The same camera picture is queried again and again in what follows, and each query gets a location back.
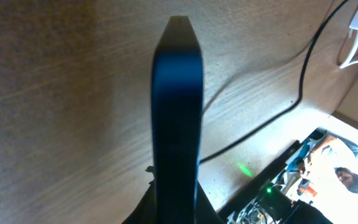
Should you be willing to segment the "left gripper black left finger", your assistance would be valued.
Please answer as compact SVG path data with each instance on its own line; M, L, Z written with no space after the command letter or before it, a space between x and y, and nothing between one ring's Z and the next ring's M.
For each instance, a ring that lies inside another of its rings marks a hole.
M154 179L149 183L148 189L134 211L122 224L156 224Z

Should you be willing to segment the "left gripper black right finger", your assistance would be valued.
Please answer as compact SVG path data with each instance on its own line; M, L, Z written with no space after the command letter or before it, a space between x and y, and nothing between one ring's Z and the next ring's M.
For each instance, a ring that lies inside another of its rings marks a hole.
M195 219L196 224L224 224L208 200L201 184L197 182Z

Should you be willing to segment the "blue smartphone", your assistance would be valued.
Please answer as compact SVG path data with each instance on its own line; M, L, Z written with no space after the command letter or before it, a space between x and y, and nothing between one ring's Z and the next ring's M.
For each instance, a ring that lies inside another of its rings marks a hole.
M150 96L156 221L194 223L203 58L186 16L172 16L158 42Z

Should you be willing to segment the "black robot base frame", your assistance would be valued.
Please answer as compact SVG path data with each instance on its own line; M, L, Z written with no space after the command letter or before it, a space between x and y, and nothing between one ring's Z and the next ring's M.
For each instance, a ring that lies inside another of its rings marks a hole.
M318 195L316 186L300 177L298 164L324 139L316 129L304 141L295 141L218 212L225 223L305 223L299 216Z

